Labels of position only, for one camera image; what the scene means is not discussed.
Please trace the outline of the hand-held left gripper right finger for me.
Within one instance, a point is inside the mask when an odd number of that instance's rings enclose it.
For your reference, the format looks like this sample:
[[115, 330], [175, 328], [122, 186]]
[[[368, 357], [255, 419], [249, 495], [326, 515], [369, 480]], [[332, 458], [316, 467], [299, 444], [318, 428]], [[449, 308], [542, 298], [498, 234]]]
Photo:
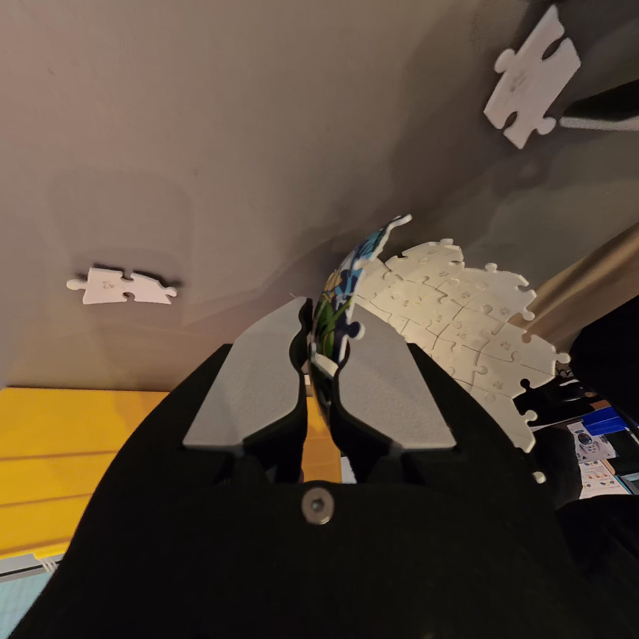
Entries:
[[331, 435], [355, 481], [366, 482], [384, 458], [453, 457], [456, 439], [404, 337], [361, 306], [353, 320], [363, 336], [349, 340], [332, 381]]

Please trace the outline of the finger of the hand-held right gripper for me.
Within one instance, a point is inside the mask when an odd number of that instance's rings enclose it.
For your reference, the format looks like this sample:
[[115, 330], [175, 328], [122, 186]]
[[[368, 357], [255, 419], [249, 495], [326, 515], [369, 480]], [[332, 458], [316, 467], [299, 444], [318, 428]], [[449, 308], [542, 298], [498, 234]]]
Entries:
[[638, 132], [638, 80], [571, 104], [559, 119], [563, 128]]

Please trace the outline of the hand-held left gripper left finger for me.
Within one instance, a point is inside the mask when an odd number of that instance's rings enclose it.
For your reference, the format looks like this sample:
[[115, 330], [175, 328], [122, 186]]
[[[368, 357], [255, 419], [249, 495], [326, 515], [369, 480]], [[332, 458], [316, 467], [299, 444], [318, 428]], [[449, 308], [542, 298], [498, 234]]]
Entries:
[[257, 459], [278, 483], [298, 483], [308, 433], [303, 367], [313, 302], [297, 297], [230, 347], [183, 446]]

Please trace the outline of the white puzzle piece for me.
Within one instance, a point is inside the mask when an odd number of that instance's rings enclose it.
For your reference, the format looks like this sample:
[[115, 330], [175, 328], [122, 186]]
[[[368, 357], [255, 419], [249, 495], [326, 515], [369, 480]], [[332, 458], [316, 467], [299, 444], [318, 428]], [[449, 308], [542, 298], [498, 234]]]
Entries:
[[547, 135], [556, 120], [546, 112], [581, 66], [576, 47], [565, 37], [558, 8], [551, 4], [521, 47], [502, 51], [494, 64], [500, 79], [483, 113], [516, 148], [532, 132]]
[[133, 301], [170, 305], [178, 295], [173, 287], [163, 286], [150, 276], [133, 272], [125, 277], [119, 270], [92, 267], [84, 279], [70, 279], [66, 287], [72, 291], [84, 291], [83, 304], [113, 304], [126, 302], [128, 296]]

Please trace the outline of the partly built puzzle ball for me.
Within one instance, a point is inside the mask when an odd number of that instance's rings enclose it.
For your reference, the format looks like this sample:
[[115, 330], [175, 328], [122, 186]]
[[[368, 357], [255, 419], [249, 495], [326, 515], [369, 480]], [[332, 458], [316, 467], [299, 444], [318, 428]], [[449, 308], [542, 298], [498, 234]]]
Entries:
[[347, 346], [372, 336], [372, 328], [354, 318], [364, 309], [440, 364], [517, 448], [531, 452], [533, 410], [520, 414], [514, 399], [525, 391], [523, 380], [532, 388], [544, 385], [569, 355], [537, 335], [525, 337], [525, 329], [509, 322], [515, 315], [534, 319], [529, 305], [536, 293], [525, 289], [523, 276], [493, 263], [466, 268], [451, 239], [381, 261], [390, 232], [410, 220], [398, 217], [361, 241], [329, 277], [315, 313], [312, 364], [334, 378]]

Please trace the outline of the person's beige trousers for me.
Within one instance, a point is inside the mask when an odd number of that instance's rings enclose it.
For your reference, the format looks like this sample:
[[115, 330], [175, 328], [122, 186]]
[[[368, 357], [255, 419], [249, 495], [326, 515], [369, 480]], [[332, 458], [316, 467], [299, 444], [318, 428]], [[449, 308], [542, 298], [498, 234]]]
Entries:
[[638, 224], [544, 283], [530, 306], [534, 319], [518, 314], [510, 324], [568, 351], [588, 324], [638, 295]]

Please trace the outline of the yellow box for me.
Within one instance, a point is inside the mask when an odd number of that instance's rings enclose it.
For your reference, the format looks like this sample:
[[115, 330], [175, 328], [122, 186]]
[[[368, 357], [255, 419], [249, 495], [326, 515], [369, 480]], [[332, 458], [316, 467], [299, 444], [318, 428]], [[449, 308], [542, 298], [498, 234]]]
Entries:
[[1, 391], [1, 559], [64, 553], [110, 462], [169, 394]]

